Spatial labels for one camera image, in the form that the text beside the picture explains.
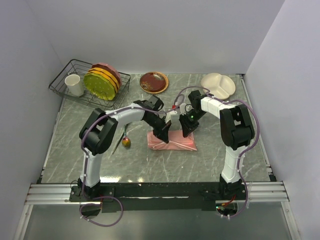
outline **white plate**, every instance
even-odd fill
[[[219,73],[205,75],[201,80],[201,86],[209,89],[211,94],[221,100],[226,100],[236,91],[234,81],[230,77]]]

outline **cup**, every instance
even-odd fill
[[[67,85],[68,89],[73,95],[80,97],[84,94],[85,88],[83,83],[80,81],[79,75],[71,74],[67,76],[64,80],[64,83]]]

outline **pink cloth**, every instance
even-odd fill
[[[169,131],[169,143],[165,143],[156,138],[152,131],[146,135],[148,148],[152,150],[188,150],[197,151],[195,145],[194,134],[191,133],[187,137],[183,137],[182,130]]]

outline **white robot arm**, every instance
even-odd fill
[[[239,155],[248,148],[255,136],[248,108],[243,104],[222,103],[205,94],[201,95],[198,90],[192,91],[188,98],[193,109],[179,117],[184,137],[198,127],[198,120],[205,113],[220,119],[221,138],[226,145],[224,168],[219,180],[220,194],[230,196],[229,193],[239,190],[242,184],[239,172],[245,156],[242,155],[239,160]]]
[[[117,129],[122,128],[126,124],[135,121],[145,121],[153,127],[153,134],[165,143],[169,142],[169,128],[171,121],[160,118],[154,112],[158,112],[164,103],[156,96],[152,96],[149,100],[135,101],[129,106],[122,107],[112,111],[103,111],[99,108],[95,109],[82,130],[79,137],[84,139],[84,161],[83,170],[78,180],[78,185],[82,187],[84,184],[84,192],[89,198],[96,196],[100,187],[100,166],[103,153],[110,147],[113,137]],[[91,131],[88,130],[99,121],[97,125],[102,126],[98,129],[94,126]]]

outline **black mounting plate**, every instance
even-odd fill
[[[141,182],[141,183],[101,183],[100,196],[113,196],[120,200],[125,211],[201,209],[215,211],[216,201],[222,199],[218,192],[219,182]],[[244,200],[246,193],[236,194],[237,200]],[[100,202],[82,196],[81,188],[73,186],[70,202]],[[117,201],[105,198],[102,212],[120,210]]]

